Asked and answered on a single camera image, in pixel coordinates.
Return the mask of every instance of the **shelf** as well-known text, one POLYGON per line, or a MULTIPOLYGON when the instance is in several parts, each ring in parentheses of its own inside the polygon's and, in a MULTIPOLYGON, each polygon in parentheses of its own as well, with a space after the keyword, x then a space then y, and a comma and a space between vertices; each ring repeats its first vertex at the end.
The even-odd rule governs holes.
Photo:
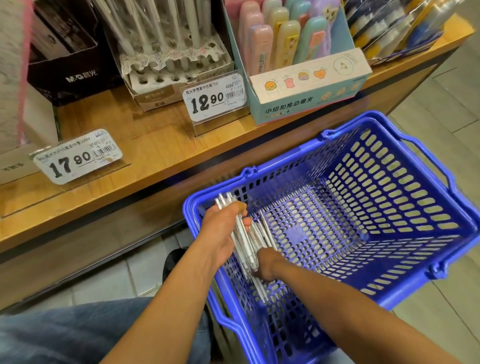
MULTIPOLYGON (((454 15, 447 22, 445 34, 429 51, 375 67, 363 89, 459 47, 473 32, 467 21, 454 15)), ((309 112, 260 127, 248 115, 195 137, 183 103, 143 113, 125 87, 59 108, 63 139, 105 128, 122 149, 123 160, 71 185, 56 186, 43 174, 36 173, 0 186, 0 252, 214 158, 309 112)))

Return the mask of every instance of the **jeans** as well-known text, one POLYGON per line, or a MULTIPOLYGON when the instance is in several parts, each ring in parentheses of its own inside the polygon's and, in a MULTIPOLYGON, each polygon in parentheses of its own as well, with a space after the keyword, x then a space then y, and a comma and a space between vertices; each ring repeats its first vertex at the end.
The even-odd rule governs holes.
MULTIPOLYGON (((141 297, 0 316, 0 363, 99 363, 150 301, 141 297)), ((210 333, 203 312, 187 363, 209 361, 210 333)))

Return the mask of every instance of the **person's left hand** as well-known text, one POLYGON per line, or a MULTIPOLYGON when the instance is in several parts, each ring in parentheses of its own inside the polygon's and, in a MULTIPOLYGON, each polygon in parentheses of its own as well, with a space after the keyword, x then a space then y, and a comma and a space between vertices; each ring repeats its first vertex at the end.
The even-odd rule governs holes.
POLYGON ((252 218, 247 218, 247 205, 243 202, 236 201, 223 209, 218 209, 217 205, 212 206, 205 212, 202 221, 202 227, 198 234, 197 240, 204 249, 213 255, 213 263, 217 271, 233 252, 233 241, 230 234, 235 227, 236 216, 241 213, 244 217, 243 224, 247 231, 252 224, 252 218))

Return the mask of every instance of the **white price tag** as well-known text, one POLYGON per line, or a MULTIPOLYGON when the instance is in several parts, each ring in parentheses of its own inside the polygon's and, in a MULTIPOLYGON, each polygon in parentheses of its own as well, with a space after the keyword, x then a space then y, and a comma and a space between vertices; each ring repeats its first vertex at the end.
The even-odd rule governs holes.
POLYGON ((182 91, 193 122, 206 121, 247 103, 245 83, 238 71, 196 83, 182 91))
POLYGON ((98 129, 34 156, 33 162, 55 184, 65 184, 123 156, 105 129, 98 129))

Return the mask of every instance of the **blue plastic basket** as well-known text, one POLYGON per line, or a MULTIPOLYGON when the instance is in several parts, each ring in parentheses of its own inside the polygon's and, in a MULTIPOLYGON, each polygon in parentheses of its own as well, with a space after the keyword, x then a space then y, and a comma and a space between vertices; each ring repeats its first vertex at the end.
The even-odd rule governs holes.
MULTIPOLYGON (((386 309, 429 279, 479 237, 480 215, 453 175, 418 140, 381 113, 366 112, 238 177, 190 196, 183 214, 194 234, 219 193, 234 193, 256 216, 265 211, 290 261, 342 281, 386 309), (401 141, 414 143, 447 177, 448 187, 401 141)), ((251 363, 313 363, 335 349, 280 281, 265 307, 232 256, 215 275, 228 308, 208 300, 251 363)))

